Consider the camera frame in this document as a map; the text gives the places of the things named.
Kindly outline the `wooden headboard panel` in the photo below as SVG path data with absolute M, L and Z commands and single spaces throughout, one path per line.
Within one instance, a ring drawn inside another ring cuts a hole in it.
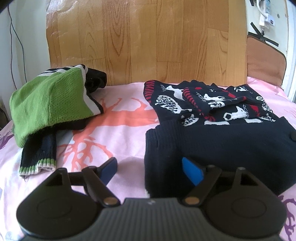
M 244 1 L 50 1 L 52 67 L 85 64 L 109 85 L 246 82 Z

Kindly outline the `brown mesh cushion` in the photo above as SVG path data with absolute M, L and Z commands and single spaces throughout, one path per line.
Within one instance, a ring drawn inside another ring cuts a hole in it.
M 248 77 L 282 86 L 287 68 L 283 53 L 250 33 L 247 36 L 246 59 Z

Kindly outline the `black tape strips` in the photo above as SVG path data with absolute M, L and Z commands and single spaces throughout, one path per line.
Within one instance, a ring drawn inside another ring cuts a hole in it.
M 252 33 L 252 32 L 248 32 L 248 35 L 249 36 L 252 36 L 252 37 L 255 37 L 256 39 L 259 39 L 260 41 L 266 43 L 266 42 L 269 42 L 271 43 L 272 45 L 278 47 L 279 44 L 277 42 L 275 42 L 274 40 L 271 40 L 267 37 L 264 36 L 264 30 L 259 30 L 255 24 L 253 22 L 250 23 L 251 27 L 253 28 L 253 30 L 255 31 L 255 33 Z

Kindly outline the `green black striped sweater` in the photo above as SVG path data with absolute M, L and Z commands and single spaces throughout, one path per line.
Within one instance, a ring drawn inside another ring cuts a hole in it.
M 106 87 L 105 72 L 83 64 L 48 69 L 10 97 L 13 134 L 22 148 L 19 175 L 36 175 L 57 166 L 57 132 L 80 130 L 103 113 L 91 96 Z

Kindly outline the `navy reindeer knit sweater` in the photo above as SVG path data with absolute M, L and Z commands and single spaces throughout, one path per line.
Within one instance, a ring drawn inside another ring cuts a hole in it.
M 144 97 L 159 119 L 145 135 L 151 197 L 186 196 L 200 180 L 192 162 L 244 167 L 277 195 L 295 184 L 295 128 L 250 86 L 150 80 Z

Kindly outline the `white power strip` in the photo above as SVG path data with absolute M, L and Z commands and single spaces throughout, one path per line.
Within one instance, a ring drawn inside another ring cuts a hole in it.
M 271 15 L 271 2 L 270 0 L 257 0 L 257 9 L 260 13 L 259 25 L 263 29 L 275 26 L 274 17 Z

